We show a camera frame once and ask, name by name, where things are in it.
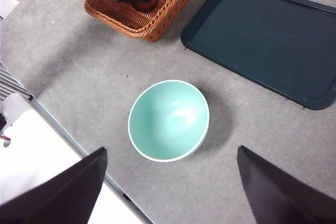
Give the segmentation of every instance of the tray rim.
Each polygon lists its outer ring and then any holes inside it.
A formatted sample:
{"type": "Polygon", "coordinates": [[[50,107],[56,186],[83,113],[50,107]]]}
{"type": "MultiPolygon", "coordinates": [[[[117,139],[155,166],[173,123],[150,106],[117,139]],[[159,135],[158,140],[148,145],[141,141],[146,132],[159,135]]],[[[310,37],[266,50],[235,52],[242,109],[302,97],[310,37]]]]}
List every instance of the tray rim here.
{"type": "MultiPolygon", "coordinates": [[[[330,86],[329,90],[326,92],[326,94],[320,98],[317,99],[312,99],[312,98],[305,98],[302,96],[301,99],[298,99],[297,97],[295,97],[295,95],[291,95],[288,93],[283,93],[280,90],[277,90],[271,86],[268,86],[265,83],[262,83],[259,80],[253,79],[251,77],[249,77],[248,75],[245,75],[243,73],[241,73],[240,71],[237,71],[237,69],[233,69],[227,65],[223,65],[219,62],[216,62],[215,60],[209,59],[207,58],[205,55],[203,54],[200,50],[201,47],[199,47],[196,44],[193,44],[190,40],[189,40],[189,33],[191,32],[191,30],[193,29],[193,27],[203,18],[203,15],[205,14],[205,12],[212,6],[212,3],[216,1],[216,0],[206,0],[205,3],[202,5],[202,7],[198,10],[198,12],[194,15],[194,17],[191,19],[191,21],[189,21],[189,23],[186,25],[186,27],[183,29],[182,33],[181,33],[181,42],[182,44],[190,49],[191,51],[205,57],[208,60],[211,60],[217,64],[219,64],[220,66],[256,83],[261,85],[264,88],[267,88],[301,106],[303,106],[304,108],[308,108],[311,110],[323,110],[326,109],[327,107],[329,107],[336,99],[336,79],[334,80],[334,83],[330,86]]],[[[325,13],[328,13],[330,15],[336,16],[336,8],[332,7],[332,6],[327,6],[327,5],[323,5],[317,2],[313,2],[313,1],[309,1],[309,0],[285,0],[285,1],[289,1],[289,2],[294,2],[296,4],[299,5],[303,5],[305,7],[308,8],[313,8],[319,11],[323,11],[325,13]]]]}

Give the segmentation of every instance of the basket rim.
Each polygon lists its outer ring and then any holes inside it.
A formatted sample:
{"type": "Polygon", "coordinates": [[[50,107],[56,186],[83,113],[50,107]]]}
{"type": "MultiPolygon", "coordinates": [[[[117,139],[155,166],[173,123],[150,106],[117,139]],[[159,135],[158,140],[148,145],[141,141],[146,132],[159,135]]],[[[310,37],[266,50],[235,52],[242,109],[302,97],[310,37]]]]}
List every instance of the basket rim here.
{"type": "Polygon", "coordinates": [[[98,14],[101,18],[107,20],[108,22],[113,23],[116,26],[119,26],[120,28],[122,28],[123,30],[129,33],[137,34],[137,36],[146,36],[155,28],[154,24],[159,23],[168,14],[168,11],[170,10],[169,7],[173,6],[173,3],[175,3],[176,1],[178,0],[166,0],[164,5],[160,9],[157,10],[155,16],[153,16],[150,22],[139,29],[130,28],[129,26],[117,21],[116,19],[113,19],[109,17],[108,15],[101,13],[100,11],[94,9],[89,4],[90,0],[85,0],[85,10],[87,12],[98,14]]]}

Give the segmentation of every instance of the vent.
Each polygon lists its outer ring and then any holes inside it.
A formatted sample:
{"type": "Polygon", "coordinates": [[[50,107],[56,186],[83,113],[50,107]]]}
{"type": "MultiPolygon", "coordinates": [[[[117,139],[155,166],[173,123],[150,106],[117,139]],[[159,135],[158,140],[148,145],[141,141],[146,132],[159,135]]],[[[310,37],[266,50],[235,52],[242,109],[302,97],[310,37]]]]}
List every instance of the vent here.
{"type": "Polygon", "coordinates": [[[0,102],[4,101],[12,93],[19,93],[26,98],[30,98],[28,91],[22,88],[0,63],[0,102]]]}

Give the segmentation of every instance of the tray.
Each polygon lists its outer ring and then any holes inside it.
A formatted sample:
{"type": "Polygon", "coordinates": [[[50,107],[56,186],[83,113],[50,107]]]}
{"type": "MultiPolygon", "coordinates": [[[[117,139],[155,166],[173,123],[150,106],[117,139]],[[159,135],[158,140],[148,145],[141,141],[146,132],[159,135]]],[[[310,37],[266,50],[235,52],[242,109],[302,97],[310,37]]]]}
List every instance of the tray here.
{"type": "Polygon", "coordinates": [[[189,0],[159,0],[156,8],[140,13],[129,3],[114,0],[85,0],[85,10],[114,29],[132,38],[157,41],[189,0]]]}
{"type": "Polygon", "coordinates": [[[336,98],[336,8],[308,0],[207,0],[185,47],[302,106],[336,98]]]}

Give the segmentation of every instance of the ceramic bowl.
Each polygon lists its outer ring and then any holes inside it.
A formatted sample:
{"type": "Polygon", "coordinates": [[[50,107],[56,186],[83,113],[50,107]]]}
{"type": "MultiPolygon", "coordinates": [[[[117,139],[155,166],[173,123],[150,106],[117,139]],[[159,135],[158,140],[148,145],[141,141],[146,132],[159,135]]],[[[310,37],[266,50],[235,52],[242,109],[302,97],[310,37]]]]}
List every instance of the ceramic bowl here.
{"type": "Polygon", "coordinates": [[[145,158],[171,162],[196,151],[209,126],[209,107],[202,93],[188,82],[158,82],[134,102],[128,133],[145,158]]]}

